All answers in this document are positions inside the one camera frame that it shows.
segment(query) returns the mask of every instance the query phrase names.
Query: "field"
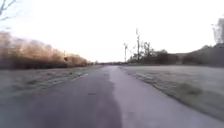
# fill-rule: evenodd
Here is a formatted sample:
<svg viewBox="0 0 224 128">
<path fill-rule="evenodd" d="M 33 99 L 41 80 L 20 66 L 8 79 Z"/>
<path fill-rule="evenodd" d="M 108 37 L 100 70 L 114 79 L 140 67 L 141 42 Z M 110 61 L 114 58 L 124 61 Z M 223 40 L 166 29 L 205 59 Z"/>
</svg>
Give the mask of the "field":
<svg viewBox="0 0 224 128">
<path fill-rule="evenodd" d="M 123 69 L 182 103 L 224 120 L 223 68 L 127 66 Z"/>
<path fill-rule="evenodd" d="M 99 66 L 67 69 L 0 70 L 0 100 L 37 92 L 68 81 Z"/>
</svg>

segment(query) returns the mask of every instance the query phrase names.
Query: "road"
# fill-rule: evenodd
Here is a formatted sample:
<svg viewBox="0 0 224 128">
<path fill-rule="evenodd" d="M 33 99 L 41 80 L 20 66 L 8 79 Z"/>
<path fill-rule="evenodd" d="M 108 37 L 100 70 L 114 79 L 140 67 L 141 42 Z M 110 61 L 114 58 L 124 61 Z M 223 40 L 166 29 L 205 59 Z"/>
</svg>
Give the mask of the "road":
<svg viewBox="0 0 224 128">
<path fill-rule="evenodd" d="M 0 105 L 0 128 L 223 128 L 117 66 Z"/>
</svg>

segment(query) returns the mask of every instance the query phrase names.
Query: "utility pole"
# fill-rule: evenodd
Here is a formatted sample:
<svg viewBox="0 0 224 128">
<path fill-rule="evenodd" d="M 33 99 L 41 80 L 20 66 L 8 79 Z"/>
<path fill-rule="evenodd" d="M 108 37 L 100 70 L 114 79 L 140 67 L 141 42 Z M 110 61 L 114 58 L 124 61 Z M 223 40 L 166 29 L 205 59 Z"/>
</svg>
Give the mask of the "utility pole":
<svg viewBox="0 0 224 128">
<path fill-rule="evenodd" d="M 124 43 L 124 62 L 126 62 L 126 51 L 127 51 L 128 45 Z"/>
<path fill-rule="evenodd" d="M 138 34 L 138 29 L 136 28 L 136 35 L 137 35 L 137 54 L 138 54 L 138 62 L 139 62 L 139 48 L 140 48 L 140 42 L 139 42 L 139 34 Z"/>
</svg>

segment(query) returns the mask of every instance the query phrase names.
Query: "treeline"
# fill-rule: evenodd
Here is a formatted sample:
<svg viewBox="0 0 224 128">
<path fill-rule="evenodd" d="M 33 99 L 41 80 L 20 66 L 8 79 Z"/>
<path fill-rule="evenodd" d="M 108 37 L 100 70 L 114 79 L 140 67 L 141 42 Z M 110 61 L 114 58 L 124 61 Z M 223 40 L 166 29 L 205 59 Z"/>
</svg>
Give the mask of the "treeline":
<svg viewBox="0 0 224 128">
<path fill-rule="evenodd" d="M 79 55 L 66 54 L 37 40 L 25 40 L 0 32 L 1 69 L 46 69 L 86 66 Z"/>
<path fill-rule="evenodd" d="M 140 45 L 140 52 L 130 57 L 128 63 L 141 64 L 176 64 L 179 57 L 176 54 L 169 54 L 166 50 L 155 51 L 150 48 L 150 44 L 145 42 Z"/>
<path fill-rule="evenodd" d="M 183 64 L 224 66 L 224 43 L 215 46 L 204 46 L 203 48 L 186 54 L 182 60 Z"/>
</svg>

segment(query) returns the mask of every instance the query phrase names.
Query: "sky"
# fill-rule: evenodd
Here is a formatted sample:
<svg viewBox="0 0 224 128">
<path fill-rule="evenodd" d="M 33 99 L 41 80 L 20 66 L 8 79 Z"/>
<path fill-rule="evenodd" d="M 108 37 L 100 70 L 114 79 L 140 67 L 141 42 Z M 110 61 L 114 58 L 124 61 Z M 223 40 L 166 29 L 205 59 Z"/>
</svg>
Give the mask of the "sky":
<svg viewBox="0 0 224 128">
<path fill-rule="evenodd" d="M 100 62 L 124 61 L 124 43 L 136 51 L 136 28 L 155 50 L 184 53 L 214 45 L 211 24 L 224 13 L 222 0 L 20 1 L 25 15 L 4 24 L 14 36 Z"/>
</svg>

